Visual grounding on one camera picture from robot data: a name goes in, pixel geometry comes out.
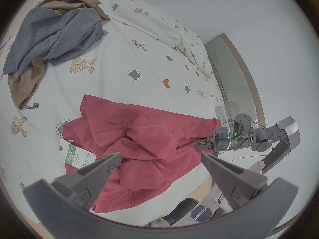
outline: gray garment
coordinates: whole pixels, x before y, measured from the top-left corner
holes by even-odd
[[[3,74],[32,69],[34,58],[53,65],[84,53],[103,33],[101,17],[93,8],[74,9],[58,15],[37,7],[28,12],[7,55]]]

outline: green and white tag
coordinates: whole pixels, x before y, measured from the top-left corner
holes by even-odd
[[[76,168],[81,168],[95,161],[96,156],[85,149],[77,147],[61,138],[58,159]]]

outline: red fabric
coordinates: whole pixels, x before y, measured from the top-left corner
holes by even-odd
[[[94,153],[97,160],[118,151],[122,156],[92,207],[97,213],[134,207],[163,193],[200,164],[202,150],[193,146],[220,124],[217,119],[88,95],[83,97],[80,110],[82,117],[63,126],[63,138]],[[65,168],[67,173],[76,170],[68,164]]]

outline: drawstring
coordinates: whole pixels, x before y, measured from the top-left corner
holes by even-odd
[[[24,107],[25,109],[38,109],[39,104],[38,103],[34,103],[32,107],[26,106],[26,105],[20,105],[20,109],[22,109],[22,107]]]

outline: bodenai logo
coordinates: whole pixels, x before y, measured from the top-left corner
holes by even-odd
[[[212,211],[207,206],[199,205],[190,213],[190,216],[195,221],[204,222],[211,218]]]

